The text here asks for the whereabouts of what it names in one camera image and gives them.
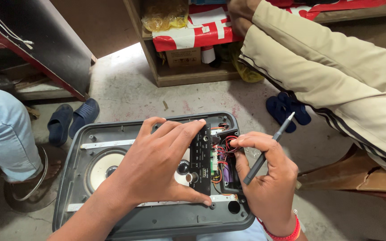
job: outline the red and white banner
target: red and white banner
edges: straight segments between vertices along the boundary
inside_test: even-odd
[[[318,4],[313,7],[293,4],[281,7],[286,11],[313,20],[322,11],[335,11],[359,8],[373,8],[386,4],[386,0],[340,0],[333,4]],[[153,32],[153,43],[157,52],[210,46],[228,42],[241,41],[243,38],[232,33],[232,23],[227,12],[226,4],[190,5],[189,14],[207,12],[222,7],[227,13],[227,19],[193,25],[189,17],[186,28],[171,29],[163,32]]]

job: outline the black plastic casing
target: black plastic casing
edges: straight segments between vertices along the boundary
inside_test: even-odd
[[[229,112],[183,115],[166,119],[181,123],[205,119],[207,123],[211,124],[211,127],[217,127],[218,124],[226,122],[229,124],[229,129],[218,133],[217,136],[224,136],[225,133],[226,135],[228,133],[239,135],[236,119]],[[53,216],[53,232],[74,215],[74,213],[66,212],[69,204],[82,203],[84,196],[87,198],[90,196],[84,178],[89,163],[94,157],[88,154],[88,150],[93,150],[96,153],[95,156],[98,156],[112,151],[111,149],[124,152],[130,148],[130,145],[125,145],[81,150],[80,146],[84,143],[92,143],[92,140],[89,139],[90,135],[97,138],[96,143],[135,139],[142,122],[143,120],[95,123],[86,125],[77,132],[61,177]],[[217,194],[212,186],[211,195]],[[251,213],[246,198],[241,195],[238,198],[236,202],[239,203],[240,210],[236,214],[229,211],[229,201],[215,202],[214,209],[203,204],[137,207],[117,222],[106,240],[140,240],[244,230],[254,222],[255,216]]]

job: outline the white led strip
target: white led strip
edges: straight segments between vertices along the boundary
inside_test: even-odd
[[[107,142],[97,142],[97,143],[87,143],[80,146],[80,149],[92,149],[100,147],[112,147],[112,146],[126,146],[132,145],[135,139],[133,140],[123,140],[123,141],[107,141]]]
[[[228,201],[236,201],[237,198],[234,194],[230,196],[225,195],[211,195],[209,196],[212,202],[228,202]],[[187,204],[191,202],[186,201],[178,201],[178,202],[145,202],[141,203],[137,207],[149,207],[149,206],[163,206],[163,205],[175,205],[175,204]],[[74,203],[68,205],[67,213],[78,211],[84,203]]]

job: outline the beige pants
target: beige pants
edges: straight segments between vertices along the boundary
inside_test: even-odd
[[[386,169],[386,49],[261,1],[239,61],[309,105]]]

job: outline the screwdriver tip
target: screwdriver tip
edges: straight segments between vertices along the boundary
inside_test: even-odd
[[[291,113],[291,115],[288,117],[289,120],[291,120],[291,119],[293,118],[294,113],[295,113],[295,112]]]

